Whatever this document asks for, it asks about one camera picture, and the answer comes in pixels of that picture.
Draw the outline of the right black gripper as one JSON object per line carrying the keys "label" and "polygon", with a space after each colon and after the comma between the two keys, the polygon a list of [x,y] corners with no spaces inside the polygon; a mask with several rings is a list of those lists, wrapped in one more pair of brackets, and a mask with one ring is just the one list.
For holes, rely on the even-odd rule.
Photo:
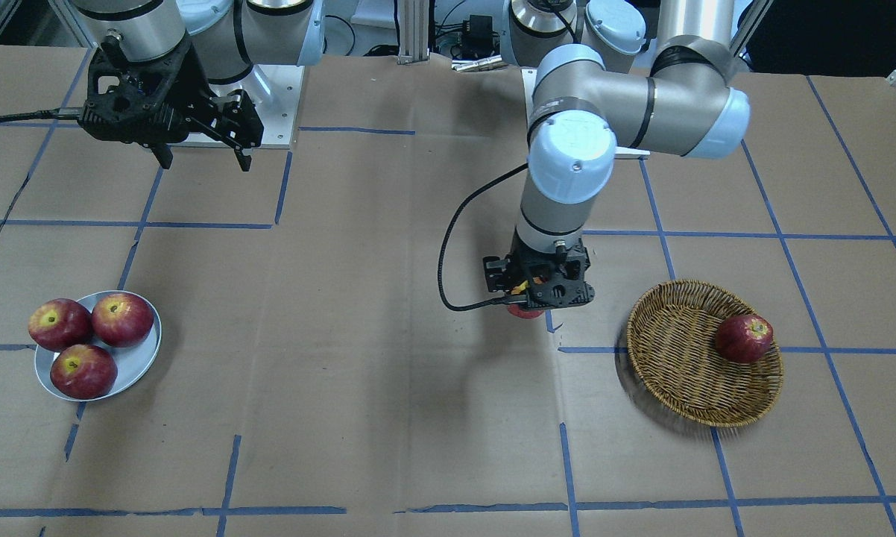
{"label": "right black gripper", "polygon": [[248,172],[264,132],[247,92],[214,94],[189,37],[162,57],[139,62],[116,37],[105,37],[88,66],[78,125],[103,142],[148,146],[162,170],[174,160],[168,144],[201,133],[229,146]]}

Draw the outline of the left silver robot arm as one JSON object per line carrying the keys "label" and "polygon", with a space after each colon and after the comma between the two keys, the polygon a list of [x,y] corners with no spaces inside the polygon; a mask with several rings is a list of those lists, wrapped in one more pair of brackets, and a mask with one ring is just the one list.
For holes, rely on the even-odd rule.
{"label": "left silver robot arm", "polygon": [[483,260],[492,305],[591,302],[584,228],[621,148],[721,159],[748,128],[731,1],[663,1],[650,33],[625,1],[506,1],[500,51],[533,68],[529,155],[509,254]]}

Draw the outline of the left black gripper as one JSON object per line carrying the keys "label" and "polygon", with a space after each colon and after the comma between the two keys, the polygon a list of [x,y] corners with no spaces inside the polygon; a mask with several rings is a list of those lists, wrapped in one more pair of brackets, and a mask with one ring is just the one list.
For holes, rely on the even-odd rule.
{"label": "left black gripper", "polygon": [[500,304],[520,309],[576,308],[592,302],[596,292],[585,280],[589,266],[581,240],[571,247],[557,240],[549,253],[530,248],[520,236],[513,238],[505,257],[482,259],[489,292],[501,292]]}

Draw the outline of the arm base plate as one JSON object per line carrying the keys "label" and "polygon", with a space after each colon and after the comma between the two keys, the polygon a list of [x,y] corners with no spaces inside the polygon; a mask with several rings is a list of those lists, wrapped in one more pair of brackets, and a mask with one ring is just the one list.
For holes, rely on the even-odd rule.
{"label": "arm base plate", "polygon": [[[534,111],[534,82],[536,81],[537,69],[520,68],[523,79],[524,104],[526,105],[527,127],[531,130],[531,116]],[[648,159],[652,153],[647,150],[628,148],[619,146],[615,153],[616,160],[644,160]]]}
{"label": "arm base plate", "polygon": [[209,87],[219,96],[237,89],[246,91],[264,127],[261,147],[289,150],[306,72],[304,66],[256,65],[240,81]]}

